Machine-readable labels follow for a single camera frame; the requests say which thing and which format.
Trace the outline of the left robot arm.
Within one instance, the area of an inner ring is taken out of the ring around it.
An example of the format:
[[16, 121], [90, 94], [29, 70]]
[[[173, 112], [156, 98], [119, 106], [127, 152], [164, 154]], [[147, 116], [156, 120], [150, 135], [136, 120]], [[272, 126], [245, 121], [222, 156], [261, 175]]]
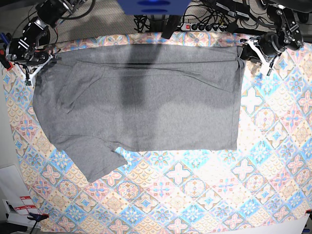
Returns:
[[303, 36], [297, 24], [294, 11], [312, 10], [308, 0], [258, 0], [257, 4], [267, 12], [271, 24], [264, 23], [260, 17], [248, 13], [249, 17], [263, 27], [272, 29], [260, 36], [244, 42], [241, 58], [268, 62], [281, 55], [286, 49], [299, 50], [303, 46]]

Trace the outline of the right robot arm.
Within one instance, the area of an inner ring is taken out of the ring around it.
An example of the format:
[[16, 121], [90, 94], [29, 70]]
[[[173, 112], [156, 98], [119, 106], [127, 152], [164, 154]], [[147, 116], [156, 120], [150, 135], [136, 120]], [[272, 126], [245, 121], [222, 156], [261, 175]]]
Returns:
[[36, 16], [24, 26], [21, 37], [1, 33], [0, 62], [4, 68], [10, 70], [13, 64], [37, 67], [47, 62], [50, 49], [40, 49], [40, 46], [49, 44], [49, 29], [55, 29], [62, 20], [77, 20], [88, 15], [95, 1], [85, 13], [73, 16], [85, 3], [84, 0], [45, 0], [36, 6]]

